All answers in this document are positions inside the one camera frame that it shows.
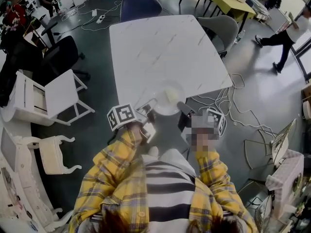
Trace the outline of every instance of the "black and white striped shirt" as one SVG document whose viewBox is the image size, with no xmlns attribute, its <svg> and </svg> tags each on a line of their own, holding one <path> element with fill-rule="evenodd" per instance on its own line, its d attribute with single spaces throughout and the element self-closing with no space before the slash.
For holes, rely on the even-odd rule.
<svg viewBox="0 0 311 233">
<path fill-rule="evenodd" d="M 162 161 L 145 165 L 149 232 L 185 232 L 195 190 L 192 175 Z"/>
</svg>

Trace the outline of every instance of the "gray floor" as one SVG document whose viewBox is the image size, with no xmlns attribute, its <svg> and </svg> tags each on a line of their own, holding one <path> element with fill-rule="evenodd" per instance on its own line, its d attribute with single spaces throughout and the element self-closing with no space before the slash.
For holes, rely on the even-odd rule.
<svg viewBox="0 0 311 233">
<path fill-rule="evenodd" d="M 81 13 L 94 8 L 110 9 L 114 6 L 115 0 L 90 0 L 81 9 Z M 202 15 L 208 2 L 203 5 L 201 0 L 197 10 L 194 9 L 197 0 L 183 0 L 178 6 L 179 0 L 160 0 L 163 7 L 172 14 L 193 14 Z M 110 12 L 102 24 L 96 23 L 85 26 L 85 28 L 98 29 L 119 21 L 119 10 Z M 91 14 L 85 16 L 74 15 L 65 22 L 59 22 L 54 32 L 63 32 L 91 19 Z M 301 115 L 301 94 L 305 82 L 300 68 L 293 55 L 290 53 L 289 59 L 281 75 L 272 72 L 272 62 L 279 61 L 281 47 L 258 48 L 252 41 L 255 34 L 261 36 L 271 36 L 271 29 L 254 20 L 248 20 L 245 24 L 245 37 L 239 44 L 235 45 L 224 58 L 224 63 L 230 74 L 239 73 L 245 80 L 245 88 L 236 91 L 235 100 L 242 111 L 252 109 L 261 124 L 266 124 L 279 132 L 290 121 L 297 118 L 297 127 L 294 136 L 290 136 L 290 148 L 302 151 L 301 136 L 303 132 L 303 122 Z M 87 91 L 80 94 L 83 102 L 95 109 L 96 113 L 87 115 L 74 122 L 71 126 L 54 124 L 50 127 L 33 125 L 33 134 L 38 137 L 48 137 L 63 134 L 67 137 L 75 137 L 74 143 L 64 144 L 62 153 L 64 164 L 68 167 L 72 165 L 82 165 L 82 170 L 76 170 L 69 175 L 50 175 L 41 172 L 46 190 L 54 206 L 61 206 L 64 211 L 71 210 L 74 206 L 76 196 L 80 188 L 81 180 L 85 173 L 92 167 L 92 158 L 101 149 L 106 147 L 107 140 L 112 132 L 109 128 L 106 114 L 109 109 L 118 104 L 114 73 L 111 59 L 109 30 L 97 32 L 83 31 L 80 28 L 70 33 L 79 51 L 86 55 L 81 70 L 91 74 L 91 80 L 86 82 Z M 241 80 L 235 78 L 237 86 L 242 85 Z M 219 91 L 209 93 L 210 97 L 217 97 Z M 201 107 L 200 104 L 189 100 L 189 105 L 195 109 Z M 245 124 L 258 125 L 250 112 L 239 114 L 236 108 L 231 109 L 232 116 Z M 157 116 L 157 135 L 151 145 L 158 146 L 160 152 L 168 148 L 177 148 L 181 152 L 186 149 L 186 145 L 180 137 L 177 128 L 179 115 L 164 117 Z M 216 149 L 221 156 L 221 160 L 227 164 L 228 173 L 231 180 L 239 190 L 246 182 L 249 175 L 249 167 L 246 164 L 243 141 L 244 139 L 261 140 L 256 129 L 244 127 L 240 124 L 235 126 L 227 116 L 228 126 L 224 136 L 219 140 Z M 262 165 L 265 158 L 263 147 L 260 145 L 249 146 L 250 162 L 253 166 Z M 190 153 L 189 162 L 198 170 L 193 153 Z M 258 191 L 258 187 L 252 187 L 247 192 L 243 192 L 243 200 L 247 201 Z"/>
</svg>

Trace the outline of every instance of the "checkered tablecloth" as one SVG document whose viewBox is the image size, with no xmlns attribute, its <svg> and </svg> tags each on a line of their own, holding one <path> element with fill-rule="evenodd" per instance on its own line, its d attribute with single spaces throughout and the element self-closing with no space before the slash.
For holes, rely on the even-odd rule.
<svg viewBox="0 0 311 233">
<path fill-rule="evenodd" d="M 282 165 L 266 180 L 268 190 L 275 192 L 273 215 L 276 218 L 282 216 L 286 204 L 291 204 L 294 180 L 299 174 L 303 175 L 303 154 L 287 150 L 283 158 L 285 160 Z"/>
</svg>

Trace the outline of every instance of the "yellow plaid shirt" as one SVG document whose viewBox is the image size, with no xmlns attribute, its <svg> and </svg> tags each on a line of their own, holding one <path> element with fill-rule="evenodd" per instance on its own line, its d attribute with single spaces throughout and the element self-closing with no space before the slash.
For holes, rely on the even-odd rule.
<svg viewBox="0 0 311 233">
<path fill-rule="evenodd" d="M 243 206 L 234 184 L 226 173 L 227 166 L 215 151 L 197 147 L 201 180 L 195 179 L 189 222 L 201 222 L 208 232 L 213 216 L 229 211 L 246 222 L 247 232 L 255 233 L 253 218 Z M 148 227 L 146 177 L 141 160 L 132 161 L 136 152 L 135 137 L 126 131 L 115 143 L 98 153 L 95 166 L 83 178 L 81 189 L 69 223 L 69 233 L 77 233 L 83 220 L 103 209 L 117 210 L 130 224 L 130 231 L 141 232 Z"/>
</svg>

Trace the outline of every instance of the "yellow tablecloth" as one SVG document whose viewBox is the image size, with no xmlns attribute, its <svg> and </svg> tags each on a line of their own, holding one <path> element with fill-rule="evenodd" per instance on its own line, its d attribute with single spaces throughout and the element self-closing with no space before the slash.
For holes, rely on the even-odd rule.
<svg viewBox="0 0 311 233">
<path fill-rule="evenodd" d="M 225 14 L 231 12 L 237 21 L 242 21 L 245 12 L 248 12 L 248 18 L 256 15 L 255 11 L 248 6 L 246 2 L 239 2 L 238 0 L 212 0 L 221 11 Z"/>
</svg>

